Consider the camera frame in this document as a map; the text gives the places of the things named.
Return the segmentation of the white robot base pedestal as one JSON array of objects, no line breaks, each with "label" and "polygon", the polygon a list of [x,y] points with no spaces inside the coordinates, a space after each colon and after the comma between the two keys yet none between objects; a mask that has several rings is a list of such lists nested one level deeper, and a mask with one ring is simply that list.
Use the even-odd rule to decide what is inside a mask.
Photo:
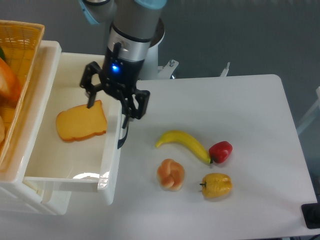
[{"label": "white robot base pedestal", "polygon": [[159,60],[159,45],[165,36],[165,25],[160,18],[158,20],[155,33],[150,43],[146,58],[142,69],[139,73],[140,80],[155,80],[158,76],[158,60]]}]

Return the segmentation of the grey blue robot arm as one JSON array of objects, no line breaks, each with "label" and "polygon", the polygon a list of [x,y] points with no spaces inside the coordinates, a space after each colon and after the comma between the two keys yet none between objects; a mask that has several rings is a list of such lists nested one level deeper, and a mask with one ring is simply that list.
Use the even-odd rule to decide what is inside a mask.
[{"label": "grey blue robot arm", "polygon": [[148,50],[155,36],[165,0],[81,0],[80,6],[90,23],[111,20],[104,62],[86,65],[80,87],[88,96],[88,108],[96,94],[104,91],[119,100],[129,120],[146,113],[150,92],[136,87]]}]

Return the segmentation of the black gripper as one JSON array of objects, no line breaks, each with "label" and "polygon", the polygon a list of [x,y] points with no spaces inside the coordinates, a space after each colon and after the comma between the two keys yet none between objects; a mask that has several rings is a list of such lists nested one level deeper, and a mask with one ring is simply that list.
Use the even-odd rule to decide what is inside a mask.
[{"label": "black gripper", "polygon": [[97,92],[103,89],[101,83],[94,85],[92,78],[94,75],[99,77],[102,70],[106,80],[105,92],[121,102],[121,113],[124,115],[122,128],[125,129],[130,119],[140,120],[145,115],[150,92],[136,87],[144,61],[124,59],[120,57],[121,50],[121,46],[114,46],[113,50],[108,48],[102,69],[95,61],[87,64],[79,86],[85,89],[87,108],[90,109],[95,104]]}]

